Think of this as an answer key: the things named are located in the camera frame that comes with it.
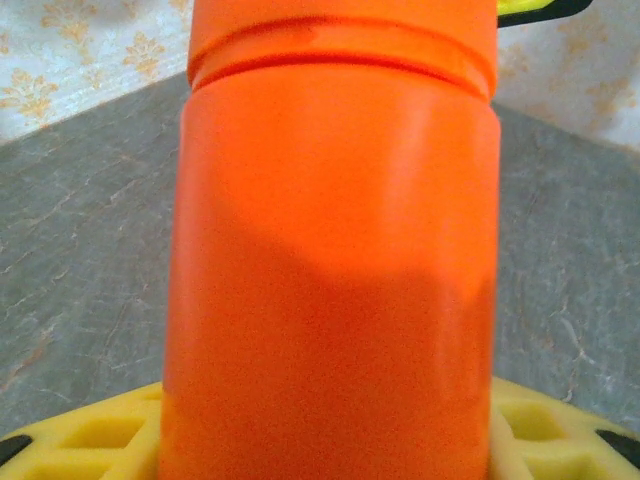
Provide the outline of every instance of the gray marble surface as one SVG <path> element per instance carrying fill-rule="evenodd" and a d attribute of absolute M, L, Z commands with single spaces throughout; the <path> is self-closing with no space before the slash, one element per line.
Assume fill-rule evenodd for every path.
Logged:
<path fill-rule="evenodd" d="M 161 378 L 179 76 L 0 148 L 0 436 Z M 640 431 L 640 159 L 498 108 L 495 372 Z"/>

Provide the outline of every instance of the orange water bottle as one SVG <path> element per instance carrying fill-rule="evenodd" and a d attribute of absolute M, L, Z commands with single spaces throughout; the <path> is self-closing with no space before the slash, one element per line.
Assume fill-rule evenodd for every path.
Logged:
<path fill-rule="evenodd" d="M 196 0 L 160 480 L 485 479 L 495 0 Z"/>

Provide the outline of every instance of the black rubber pad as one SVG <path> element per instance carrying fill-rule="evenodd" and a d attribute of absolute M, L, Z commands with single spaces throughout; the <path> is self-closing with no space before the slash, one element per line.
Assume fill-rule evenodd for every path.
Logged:
<path fill-rule="evenodd" d="M 545 20 L 553 20 L 554 18 L 570 17 L 591 5 L 593 0 L 554 0 L 552 3 L 539 10 L 531 12 L 512 13 L 509 15 L 500 15 L 498 17 L 498 26 L 512 27 L 513 25 L 522 25 L 524 23 L 543 22 Z"/>
<path fill-rule="evenodd" d="M 597 430 L 596 433 L 640 471 L 640 441 L 609 430 Z"/>
<path fill-rule="evenodd" d="M 16 435 L 0 441 L 0 467 L 31 445 L 33 439 L 28 435 Z"/>

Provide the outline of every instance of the patterned wallpaper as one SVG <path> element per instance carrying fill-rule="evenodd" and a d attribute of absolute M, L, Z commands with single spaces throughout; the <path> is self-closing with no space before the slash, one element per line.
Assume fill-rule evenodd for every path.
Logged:
<path fill-rule="evenodd" d="M 0 0 L 0 143 L 181 72 L 192 0 Z M 640 2 L 500 32 L 497 100 L 640 151 Z"/>

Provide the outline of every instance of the orange bottle cap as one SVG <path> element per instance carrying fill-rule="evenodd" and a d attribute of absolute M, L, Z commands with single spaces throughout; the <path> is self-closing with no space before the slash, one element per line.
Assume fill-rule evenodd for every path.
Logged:
<path fill-rule="evenodd" d="M 196 0 L 194 89 L 261 66 L 344 62 L 427 73 L 489 99 L 495 0 Z"/>

